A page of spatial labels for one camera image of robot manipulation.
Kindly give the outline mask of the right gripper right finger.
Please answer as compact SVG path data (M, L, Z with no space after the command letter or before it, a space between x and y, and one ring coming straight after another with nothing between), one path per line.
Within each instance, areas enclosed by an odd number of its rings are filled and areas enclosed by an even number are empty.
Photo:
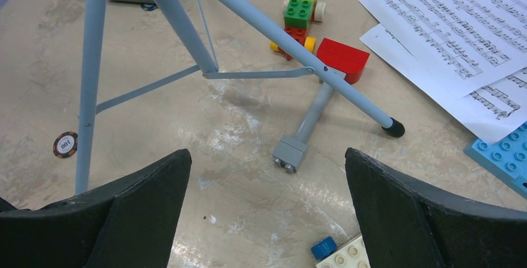
M526 213L453 194L354 148L345 154L372 267L525 267Z

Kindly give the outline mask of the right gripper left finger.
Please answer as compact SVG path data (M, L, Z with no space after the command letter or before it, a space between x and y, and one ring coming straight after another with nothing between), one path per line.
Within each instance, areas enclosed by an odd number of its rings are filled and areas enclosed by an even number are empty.
M191 171L177 150L39 210L1 201L2 267L166 267Z

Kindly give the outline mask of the light blue music stand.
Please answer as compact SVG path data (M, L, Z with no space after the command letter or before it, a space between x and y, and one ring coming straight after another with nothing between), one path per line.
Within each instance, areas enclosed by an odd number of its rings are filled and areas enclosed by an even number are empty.
M85 0L85 25L83 37L83 58L81 71L80 116L78 131L78 156L76 163L75 193L88 189L89 167L94 132L95 116L98 112L121 104L129 99L171 83L190 73L201 71L209 79L255 79L293 78L303 75L317 75L323 82L339 92L352 104L379 123L387 134L401 137L405 128L399 121L387 116L381 109L360 94L326 64L315 57L301 44L286 34L272 20L251 5L247 0L218 0L245 20L256 30L274 41L286 53L300 62L300 67L289 71L234 72L221 73L211 58L192 22L179 0L154 0L167 21L195 60L195 65L172 76L156 81L104 103L97 102L101 51L103 44L104 19L107 0Z

